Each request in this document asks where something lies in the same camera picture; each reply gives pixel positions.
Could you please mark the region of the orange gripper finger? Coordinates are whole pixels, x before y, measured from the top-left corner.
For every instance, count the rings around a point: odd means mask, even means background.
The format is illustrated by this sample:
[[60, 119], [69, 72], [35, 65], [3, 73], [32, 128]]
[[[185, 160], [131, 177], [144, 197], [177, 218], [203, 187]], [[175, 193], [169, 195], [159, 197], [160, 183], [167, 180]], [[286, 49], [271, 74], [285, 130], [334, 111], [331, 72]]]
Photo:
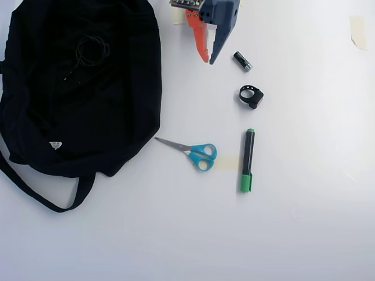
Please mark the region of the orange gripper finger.
[[188, 25], [193, 29], [197, 52], [202, 60], [207, 63], [209, 61], [207, 48], [207, 24], [201, 20], [198, 11], [186, 9], [185, 15]]

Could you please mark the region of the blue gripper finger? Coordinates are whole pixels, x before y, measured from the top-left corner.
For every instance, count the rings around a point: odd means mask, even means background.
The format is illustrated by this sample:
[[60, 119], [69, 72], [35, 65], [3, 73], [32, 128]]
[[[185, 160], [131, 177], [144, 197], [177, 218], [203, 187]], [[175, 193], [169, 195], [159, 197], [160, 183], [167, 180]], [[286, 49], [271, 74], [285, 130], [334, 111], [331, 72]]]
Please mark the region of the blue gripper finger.
[[209, 64], [214, 64], [233, 29], [234, 25], [221, 24], [216, 26], [213, 50], [209, 59]]

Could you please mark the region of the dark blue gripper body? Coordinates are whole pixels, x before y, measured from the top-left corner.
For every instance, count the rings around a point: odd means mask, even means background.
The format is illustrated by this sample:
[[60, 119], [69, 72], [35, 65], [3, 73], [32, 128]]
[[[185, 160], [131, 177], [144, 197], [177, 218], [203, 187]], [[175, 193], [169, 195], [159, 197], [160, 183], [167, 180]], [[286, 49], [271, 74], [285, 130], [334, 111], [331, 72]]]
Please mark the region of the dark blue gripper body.
[[206, 23], [234, 27], [237, 21], [239, 6], [239, 0], [206, 0], [199, 9], [199, 15]]

